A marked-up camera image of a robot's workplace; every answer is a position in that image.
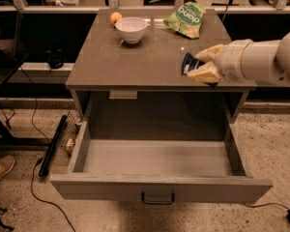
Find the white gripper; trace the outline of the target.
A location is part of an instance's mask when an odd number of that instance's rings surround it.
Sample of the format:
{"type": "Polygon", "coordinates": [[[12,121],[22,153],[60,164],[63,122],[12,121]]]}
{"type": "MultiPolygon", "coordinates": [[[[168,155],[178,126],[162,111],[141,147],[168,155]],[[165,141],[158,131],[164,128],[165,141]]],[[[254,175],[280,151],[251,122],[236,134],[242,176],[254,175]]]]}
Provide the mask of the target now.
{"type": "Polygon", "coordinates": [[[198,69],[187,72],[187,76],[196,82],[216,84],[223,77],[232,81],[244,81],[242,57],[252,40],[236,40],[224,45],[222,43],[198,52],[195,57],[202,62],[198,69]]]}

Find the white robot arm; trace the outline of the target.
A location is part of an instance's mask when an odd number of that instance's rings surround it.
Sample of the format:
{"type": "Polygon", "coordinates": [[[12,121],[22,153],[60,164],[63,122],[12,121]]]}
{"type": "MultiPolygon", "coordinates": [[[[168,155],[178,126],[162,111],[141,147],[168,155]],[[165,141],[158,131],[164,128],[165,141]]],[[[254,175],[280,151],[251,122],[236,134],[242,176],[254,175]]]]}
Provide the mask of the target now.
{"type": "Polygon", "coordinates": [[[216,44],[196,55],[187,53],[182,74],[193,81],[212,85],[225,79],[290,87],[290,32],[281,40],[236,40],[216,44]]]}

